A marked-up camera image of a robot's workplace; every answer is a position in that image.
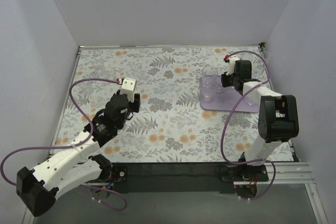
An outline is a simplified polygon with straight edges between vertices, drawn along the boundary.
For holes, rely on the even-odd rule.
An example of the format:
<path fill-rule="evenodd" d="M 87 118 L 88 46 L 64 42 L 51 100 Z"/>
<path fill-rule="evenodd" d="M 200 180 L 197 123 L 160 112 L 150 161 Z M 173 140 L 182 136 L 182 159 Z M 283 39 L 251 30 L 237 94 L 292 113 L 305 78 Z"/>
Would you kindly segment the clear faceted tumbler glass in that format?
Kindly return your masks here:
<path fill-rule="evenodd" d="M 201 78 L 201 83 L 202 86 L 204 87 L 211 87 L 218 75 L 218 71 L 215 67 L 213 66 L 205 66 L 202 69 L 202 78 Z"/>

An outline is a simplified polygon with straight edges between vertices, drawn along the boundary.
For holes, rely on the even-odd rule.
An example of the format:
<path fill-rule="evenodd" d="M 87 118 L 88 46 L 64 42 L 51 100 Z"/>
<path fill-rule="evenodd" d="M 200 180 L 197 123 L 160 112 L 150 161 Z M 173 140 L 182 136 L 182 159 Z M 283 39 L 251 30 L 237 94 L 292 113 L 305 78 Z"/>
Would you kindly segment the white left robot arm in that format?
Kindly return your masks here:
<path fill-rule="evenodd" d="M 114 94 L 71 144 L 43 163 L 17 172 L 16 193 L 33 216 L 46 213 L 59 197 L 82 183 L 109 179 L 112 163 L 93 153 L 117 136 L 140 104 L 138 93 L 132 102 L 126 94 Z"/>

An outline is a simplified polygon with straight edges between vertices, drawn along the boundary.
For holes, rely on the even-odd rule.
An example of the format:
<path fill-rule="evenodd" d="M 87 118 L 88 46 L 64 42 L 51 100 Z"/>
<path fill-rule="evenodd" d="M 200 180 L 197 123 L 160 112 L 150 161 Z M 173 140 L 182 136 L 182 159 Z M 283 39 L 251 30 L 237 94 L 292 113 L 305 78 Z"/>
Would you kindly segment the clear wine glass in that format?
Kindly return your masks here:
<path fill-rule="evenodd" d="M 263 58 L 263 60 L 266 62 L 266 64 L 269 64 L 270 60 L 270 53 L 267 51 L 260 52 L 260 56 Z M 253 74 L 255 78 L 261 77 L 264 73 L 266 73 L 266 65 L 260 58 L 257 58 L 255 61 L 255 64 L 253 66 Z"/>

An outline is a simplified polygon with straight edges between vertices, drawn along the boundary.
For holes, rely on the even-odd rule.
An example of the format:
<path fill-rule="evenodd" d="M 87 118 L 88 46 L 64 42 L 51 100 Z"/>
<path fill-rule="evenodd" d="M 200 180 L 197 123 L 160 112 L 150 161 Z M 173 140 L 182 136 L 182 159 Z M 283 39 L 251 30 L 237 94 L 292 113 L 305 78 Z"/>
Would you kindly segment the clear champagne flute glass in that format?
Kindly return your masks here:
<path fill-rule="evenodd" d="M 250 54 L 250 53 L 247 53 L 247 52 L 242 53 L 241 60 L 248 60 L 248 61 L 252 62 L 253 61 L 253 54 Z"/>

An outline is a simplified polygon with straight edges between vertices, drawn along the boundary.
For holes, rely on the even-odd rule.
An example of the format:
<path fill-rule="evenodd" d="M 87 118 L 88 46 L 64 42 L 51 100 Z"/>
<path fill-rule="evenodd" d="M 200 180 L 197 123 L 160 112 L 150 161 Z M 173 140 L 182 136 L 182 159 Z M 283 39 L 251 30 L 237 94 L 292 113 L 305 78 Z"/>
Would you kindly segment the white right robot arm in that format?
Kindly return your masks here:
<path fill-rule="evenodd" d="M 258 136 L 238 161 L 219 168 L 220 176 L 225 182 L 265 182 L 268 180 L 265 163 L 269 161 L 269 155 L 299 133 L 296 98 L 274 92 L 260 80 L 252 78 L 250 61 L 232 57 L 225 62 L 228 69 L 221 75 L 222 86 L 234 87 L 241 95 L 239 101 L 249 98 L 259 107 Z"/>

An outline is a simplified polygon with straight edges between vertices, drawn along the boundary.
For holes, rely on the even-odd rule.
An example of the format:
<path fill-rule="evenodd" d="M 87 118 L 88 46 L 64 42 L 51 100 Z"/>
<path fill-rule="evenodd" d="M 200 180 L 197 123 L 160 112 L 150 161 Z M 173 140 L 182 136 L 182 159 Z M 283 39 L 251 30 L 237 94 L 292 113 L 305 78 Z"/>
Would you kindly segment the clear tall tumbler glass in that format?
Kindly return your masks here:
<path fill-rule="evenodd" d="M 244 101 L 249 104 L 249 105 L 255 105 L 255 106 L 259 106 L 260 105 L 260 100 L 259 99 L 255 99 L 255 98 L 250 98 L 249 96 L 246 96 L 244 98 Z"/>

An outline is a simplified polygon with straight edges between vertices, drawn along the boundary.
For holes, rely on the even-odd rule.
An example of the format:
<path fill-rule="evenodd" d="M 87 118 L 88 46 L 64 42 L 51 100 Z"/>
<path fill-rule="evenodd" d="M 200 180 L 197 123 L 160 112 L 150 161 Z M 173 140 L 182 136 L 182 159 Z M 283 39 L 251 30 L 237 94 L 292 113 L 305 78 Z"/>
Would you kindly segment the small clear tumbler glass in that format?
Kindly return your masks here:
<path fill-rule="evenodd" d="M 211 102 L 214 97 L 215 90 L 213 86 L 210 87 L 202 86 L 201 93 L 204 102 Z"/>

